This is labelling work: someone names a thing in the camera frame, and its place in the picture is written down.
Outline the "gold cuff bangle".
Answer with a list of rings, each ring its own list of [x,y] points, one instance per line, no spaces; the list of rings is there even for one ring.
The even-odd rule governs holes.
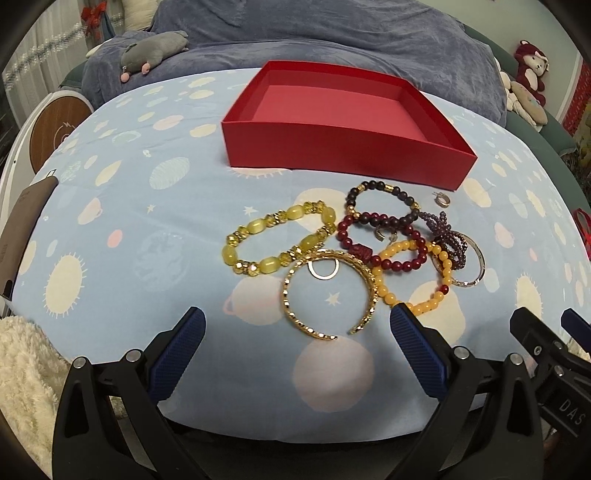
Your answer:
[[[359,334],[378,306],[378,280],[353,255],[321,249],[287,268],[280,303],[291,326],[304,335],[332,341]]]

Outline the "rose gold thin bangle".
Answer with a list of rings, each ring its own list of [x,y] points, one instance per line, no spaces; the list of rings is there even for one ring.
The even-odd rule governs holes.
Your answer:
[[[450,235],[436,236],[433,239],[433,246],[440,246],[442,251],[448,253],[448,260],[451,262],[449,270],[452,272],[451,283],[453,286],[472,288],[484,279],[486,274],[484,253],[476,241],[467,234],[453,231]],[[476,256],[478,271],[476,277],[472,280],[459,280],[455,277],[455,272],[467,266],[468,250],[471,250]]]

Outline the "purple garnet bead strand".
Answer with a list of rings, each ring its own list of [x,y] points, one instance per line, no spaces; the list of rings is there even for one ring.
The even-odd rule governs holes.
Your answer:
[[[432,233],[433,240],[444,248],[452,261],[453,270],[461,270],[466,266],[468,244],[462,235],[455,231],[444,211],[438,215],[420,211],[423,220]]]

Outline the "small gold crescent earring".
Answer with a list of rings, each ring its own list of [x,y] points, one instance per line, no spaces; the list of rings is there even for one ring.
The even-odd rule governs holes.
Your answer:
[[[392,244],[398,239],[398,232],[396,229],[377,227],[374,231],[375,237],[380,241],[387,241]]]

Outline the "gold hoop earring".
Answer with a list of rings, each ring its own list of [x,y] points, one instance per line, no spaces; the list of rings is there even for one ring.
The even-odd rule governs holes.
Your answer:
[[[444,192],[435,192],[434,201],[441,208],[448,208],[451,205],[451,198]]]

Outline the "red gift bag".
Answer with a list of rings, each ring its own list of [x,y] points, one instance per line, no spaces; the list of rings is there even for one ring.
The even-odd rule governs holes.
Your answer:
[[[587,257],[591,259],[591,216],[581,208],[575,209],[572,216],[581,235]]]

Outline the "cream fluffy blanket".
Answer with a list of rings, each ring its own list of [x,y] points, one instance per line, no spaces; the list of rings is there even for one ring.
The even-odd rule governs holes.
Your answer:
[[[51,475],[54,425],[70,364],[23,317],[3,318],[0,340],[1,411],[25,451]]]

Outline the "light blue planet-print sheet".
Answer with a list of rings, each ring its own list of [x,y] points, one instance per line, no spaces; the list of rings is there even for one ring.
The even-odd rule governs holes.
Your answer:
[[[379,303],[363,331],[318,341],[290,325],[283,270],[236,275],[228,234],[321,200],[337,212],[359,178],[228,165],[221,120],[250,69],[144,86],[100,107],[42,168],[58,186],[31,235],[11,306],[67,359],[110,362],[144,348],[190,307],[204,341],[171,397],[169,419],[218,434],[290,442],[382,440],[420,430],[436,407]],[[553,329],[590,313],[590,263],[570,212],[529,148],[494,122],[434,104],[477,154],[451,194],[452,226],[486,259],[475,287],[454,287],[422,323],[482,358],[518,350],[512,312]]]

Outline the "beige cookie plush toy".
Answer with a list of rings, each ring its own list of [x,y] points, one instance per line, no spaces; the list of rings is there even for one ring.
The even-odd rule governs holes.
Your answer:
[[[545,109],[522,84],[512,80],[504,71],[499,74],[507,96],[507,110],[513,111],[540,132],[548,124]]]

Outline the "white round wood-top device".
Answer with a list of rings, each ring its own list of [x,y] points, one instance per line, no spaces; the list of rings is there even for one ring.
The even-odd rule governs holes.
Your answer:
[[[1,197],[13,179],[27,185],[45,161],[91,114],[89,101],[74,90],[48,94],[26,119],[9,150],[1,177]]]

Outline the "red cardboard box tray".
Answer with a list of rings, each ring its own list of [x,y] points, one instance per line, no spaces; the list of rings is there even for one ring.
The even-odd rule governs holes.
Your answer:
[[[354,67],[270,61],[221,122],[239,168],[315,170],[457,190],[477,155],[409,81]]]

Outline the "red monkey plush toy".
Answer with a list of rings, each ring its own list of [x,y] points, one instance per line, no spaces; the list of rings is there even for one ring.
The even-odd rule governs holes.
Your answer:
[[[544,107],[546,98],[543,95],[545,84],[542,77],[549,71],[547,56],[532,43],[521,40],[514,58],[518,62],[517,82],[522,84]]]

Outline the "blue-grey velvet blanket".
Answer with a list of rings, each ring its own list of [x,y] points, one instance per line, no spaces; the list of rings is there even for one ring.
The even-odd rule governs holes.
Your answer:
[[[147,75],[120,81],[131,44],[183,31],[187,49]],[[141,86],[270,60],[339,64],[398,76],[419,90],[505,125],[506,93],[491,48],[453,17],[419,1],[163,1],[147,31],[126,32],[86,62],[94,108]]]

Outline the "red ribbon bow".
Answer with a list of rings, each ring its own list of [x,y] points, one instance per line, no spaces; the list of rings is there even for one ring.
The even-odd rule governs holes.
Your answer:
[[[88,29],[98,28],[106,9],[106,1],[100,1],[95,6],[85,6],[81,11],[80,18]]]

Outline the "green sofa bed frame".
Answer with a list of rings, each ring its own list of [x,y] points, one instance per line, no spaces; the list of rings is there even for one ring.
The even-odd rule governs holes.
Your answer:
[[[521,63],[513,54],[507,52],[493,40],[464,24],[464,30],[470,37],[487,44],[499,61],[501,69],[512,80],[521,73]],[[583,189],[574,174],[564,162],[564,156],[575,153],[577,145],[563,126],[546,112],[548,123],[540,131],[536,131],[517,113],[509,112],[506,129],[520,138],[532,151],[546,173],[557,188],[570,211],[582,209],[590,213],[590,205]]]

